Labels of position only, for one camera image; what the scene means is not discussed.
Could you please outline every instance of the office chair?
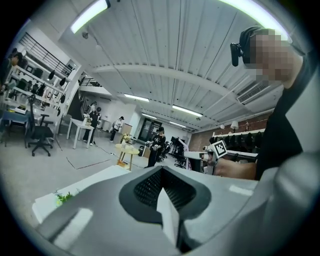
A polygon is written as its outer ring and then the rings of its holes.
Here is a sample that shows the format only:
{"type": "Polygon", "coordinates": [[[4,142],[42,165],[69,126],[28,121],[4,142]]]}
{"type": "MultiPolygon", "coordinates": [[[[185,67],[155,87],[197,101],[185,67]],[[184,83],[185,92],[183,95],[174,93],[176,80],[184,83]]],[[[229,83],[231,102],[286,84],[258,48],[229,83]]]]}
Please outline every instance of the office chair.
{"type": "Polygon", "coordinates": [[[45,121],[45,117],[49,117],[48,114],[41,114],[42,119],[40,122],[39,126],[36,126],[35,123],[35,117],[34,117],[34,110],[33,110],[33,104],[36,101],[36,96],[33,94],[29,98],[30,102],[30,137],[33,140],[37,140],[37,142],[29,142],[28,143],[28,148],[30,148],[30,145],[35,145],[34,149],[32,150],[32,156],[35,156],[35,151],[38,148],[43,148],[44,151],[48,153],[48,157],[50,157],[49,151],[45,148],[45,146],[50,146],[52,149],[52,145],[50,143],[45,143],[46,138],[52,138],[54,136],[53,132],[51,129],[48,127],[49,124],[53,124],[54,122],[52,121],[45,121]]]}

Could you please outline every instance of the cardboard box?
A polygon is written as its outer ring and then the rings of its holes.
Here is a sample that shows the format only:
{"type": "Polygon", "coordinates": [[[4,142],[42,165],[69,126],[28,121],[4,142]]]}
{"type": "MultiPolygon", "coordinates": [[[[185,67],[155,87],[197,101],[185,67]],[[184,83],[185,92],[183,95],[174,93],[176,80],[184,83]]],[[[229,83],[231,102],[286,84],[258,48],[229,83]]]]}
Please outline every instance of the cardboard box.
{"type": "Polygon", "coordinates": [[[124,123],[120,133],[129,135],[131,133],[131,129],[132,129],[131,125],[124,123]]]}

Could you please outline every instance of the air conditioner vent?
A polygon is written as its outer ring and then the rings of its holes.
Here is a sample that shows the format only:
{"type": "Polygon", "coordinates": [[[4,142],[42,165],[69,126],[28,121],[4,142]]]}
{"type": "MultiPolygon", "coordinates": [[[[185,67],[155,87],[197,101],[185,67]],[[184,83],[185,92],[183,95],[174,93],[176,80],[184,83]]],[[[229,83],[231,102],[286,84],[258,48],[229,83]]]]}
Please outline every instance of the air conditioner vent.
{"type": "Polygon", "coordinates": [[[247,102],[250,98],[253,96],[256,96],[257,94],[260,94],[262,91],[267,89],[269,87],[267,82],[260,82],[257,83],[255,86],[251,87],[249,90],[244,92],[242,95],[240,95],[238,98],[236,98],[240,103],[247,102]]]}

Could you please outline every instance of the white shirt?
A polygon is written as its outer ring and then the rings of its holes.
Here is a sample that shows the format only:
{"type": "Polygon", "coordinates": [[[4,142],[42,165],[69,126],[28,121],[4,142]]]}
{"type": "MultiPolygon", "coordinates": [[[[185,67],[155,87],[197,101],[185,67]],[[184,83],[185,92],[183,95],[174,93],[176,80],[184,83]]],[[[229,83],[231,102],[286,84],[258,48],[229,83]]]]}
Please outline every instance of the white shirt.
{"type": "Polygon", "coordinates": [[[122,121],[118,119],[117,121],[115,121],[113,128],[116,130],[120,130],[121,127],[122,127],[122,121]]]}

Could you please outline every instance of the staircase railing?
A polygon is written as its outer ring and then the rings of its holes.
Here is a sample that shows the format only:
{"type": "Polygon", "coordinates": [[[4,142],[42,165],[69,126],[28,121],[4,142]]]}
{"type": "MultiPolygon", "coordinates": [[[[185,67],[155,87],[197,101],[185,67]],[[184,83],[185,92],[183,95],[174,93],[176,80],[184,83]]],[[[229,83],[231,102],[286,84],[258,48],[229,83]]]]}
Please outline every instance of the staircase railing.
{"type": "Polygon", "coordinates": [[[81,80],[80,85],[102,87],[102,85],[100,85],[100,83],[98,83],[94,78],[84,78],[81,80]]]}
{"type": "Polygon", "coordinates": [[[38,59],[43,60],[53,70],[57,70],[67,77],[70,75],[72,68],[63,64],[27,32],[21,38],[20,44],[22,44],[27,51],[30,51],[38,59]]]}

